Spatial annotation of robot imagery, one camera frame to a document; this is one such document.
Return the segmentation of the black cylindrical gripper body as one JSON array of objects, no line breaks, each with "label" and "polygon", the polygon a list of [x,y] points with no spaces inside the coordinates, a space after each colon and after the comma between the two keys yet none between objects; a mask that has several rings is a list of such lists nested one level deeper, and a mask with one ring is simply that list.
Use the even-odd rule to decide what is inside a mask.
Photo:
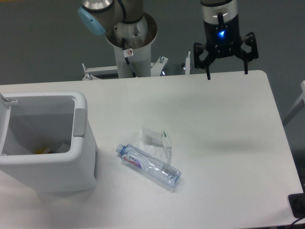
[{"label": "black cylindrical gripper body", "polygon": [[239,31],[239,17],[224,22],[222,26],[219,24],[204,23],[206,35],[206,57],[224,58],[235,55],[242,59],[243,51],[241,51],[242,39]]}]

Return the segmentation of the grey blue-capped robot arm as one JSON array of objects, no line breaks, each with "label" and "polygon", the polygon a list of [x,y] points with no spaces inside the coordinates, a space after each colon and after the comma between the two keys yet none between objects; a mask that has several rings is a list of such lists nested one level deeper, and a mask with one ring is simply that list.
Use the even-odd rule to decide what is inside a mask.
[{"label": "grey blue-capped robot arm", "polygon": [[[234,0],[201,1],[206,43],[196,42],[185,60],[190,67],[209,72],[216,60],[235,56],[244,66],[257,59],[254,33],[244,37],[239,32],[237,2]],[[141,0],[84,0],[78,15],[89,31],[104,35],[113,46],[118,76],[138,78],[162,75],[167,58],[151,62],[151,45],[157,36],[154,18],[143,9]]]}]

